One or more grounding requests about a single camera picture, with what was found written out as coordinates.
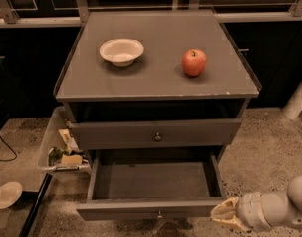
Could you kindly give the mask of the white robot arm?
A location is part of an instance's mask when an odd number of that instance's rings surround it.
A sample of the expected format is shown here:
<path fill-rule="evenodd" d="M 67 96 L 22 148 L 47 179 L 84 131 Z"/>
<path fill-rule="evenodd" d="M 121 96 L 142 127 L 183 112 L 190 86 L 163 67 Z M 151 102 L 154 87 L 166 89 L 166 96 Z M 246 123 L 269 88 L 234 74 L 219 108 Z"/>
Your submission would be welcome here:
<path fill-rule="evenodd" d="M 302 230 L 302 176 L 293 178 L 284 191 L 230 197 L 215 206 L 210 217 L 235 230 L 265 232 L 274 227 Z"/>

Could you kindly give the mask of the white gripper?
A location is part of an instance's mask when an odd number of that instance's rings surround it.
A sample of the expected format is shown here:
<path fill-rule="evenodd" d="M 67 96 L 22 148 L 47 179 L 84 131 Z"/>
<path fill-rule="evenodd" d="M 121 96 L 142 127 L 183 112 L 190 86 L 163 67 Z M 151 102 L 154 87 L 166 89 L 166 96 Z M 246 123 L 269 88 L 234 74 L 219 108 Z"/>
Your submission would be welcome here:
<path fill-rule="evenodd" d="M 210 218 L 223 227 L 238 231 L 264 232 L 271 229 L 263 213 L 260 192 L 224 200 L 211 210 Z"/>

